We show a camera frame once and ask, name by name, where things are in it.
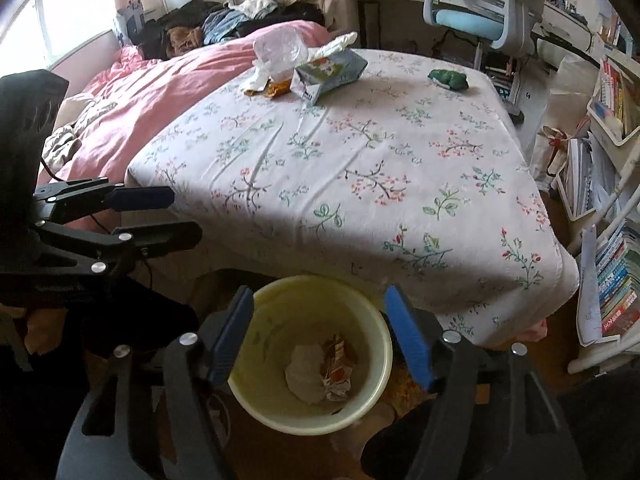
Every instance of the white bed sheet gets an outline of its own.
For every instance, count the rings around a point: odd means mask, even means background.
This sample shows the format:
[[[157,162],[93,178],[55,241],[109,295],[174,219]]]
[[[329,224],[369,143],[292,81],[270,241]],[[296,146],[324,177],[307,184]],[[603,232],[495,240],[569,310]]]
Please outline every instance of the white bed sheet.
[[[317,273],[377,298],[399,283],[478,344],[557,310],[577,266],[489,79],[464,69],[470,88],[456,93],[427,74],[460,67],[358,52],[362,78],[313,108],[292,94],[239,94],[245,73],[138,153],[127,184],[171,186],[171,214],[204,231],[196,250],[155,265],[181,280],[227,267]]]

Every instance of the green plush toy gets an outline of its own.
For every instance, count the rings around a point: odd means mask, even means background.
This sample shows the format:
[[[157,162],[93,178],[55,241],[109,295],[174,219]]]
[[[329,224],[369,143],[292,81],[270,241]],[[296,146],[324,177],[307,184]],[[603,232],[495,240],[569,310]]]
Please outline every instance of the green plush toy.
[[[456,72],[455,70],[431,70],[431,72],[429,72],[429,79],[434,80],[447,90],[460,92],[469,88],[469,83],[466,82],[466,74]]]

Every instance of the clear plastic bag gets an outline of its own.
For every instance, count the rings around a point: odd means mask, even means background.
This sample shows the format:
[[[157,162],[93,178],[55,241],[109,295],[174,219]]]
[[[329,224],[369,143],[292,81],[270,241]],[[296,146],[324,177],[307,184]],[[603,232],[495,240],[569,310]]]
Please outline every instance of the clear plastic bag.
[[[305,42],[293,27],[267,32],[254,41],[254,50],[274,83],[291,79],[293,69],[308,58]]]

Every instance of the window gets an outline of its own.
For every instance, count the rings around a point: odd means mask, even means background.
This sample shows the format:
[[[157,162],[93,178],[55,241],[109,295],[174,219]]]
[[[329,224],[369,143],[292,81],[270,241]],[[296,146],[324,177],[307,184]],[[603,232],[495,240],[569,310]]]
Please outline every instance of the window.
[[[0,43],[0,76],[52,65],[114,17],[113,0],[29,0]]]

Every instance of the pink blanket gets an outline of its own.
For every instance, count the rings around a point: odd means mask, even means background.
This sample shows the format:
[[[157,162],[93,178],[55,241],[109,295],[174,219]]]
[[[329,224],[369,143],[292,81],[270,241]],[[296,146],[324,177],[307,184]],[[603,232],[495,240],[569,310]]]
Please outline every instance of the pink blanket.
[[[321,46],[331,36],[312,22],[272,25],[240,40],[207,46],[169,61],[144,60],[137,47],[120,51],[120,61],[99,73],[85,92],[109,98],[118,106],[81,135],[82,147],[58,173],[63,180],[108,176],[122,182],[134,156],[174,119],[203,97],[248,70],[255,59],[254,40],[272,28],[295,27],[307,46]],[[117,218],[100,220],[111,229]],[[95,230],[94,222],[74,227]]]

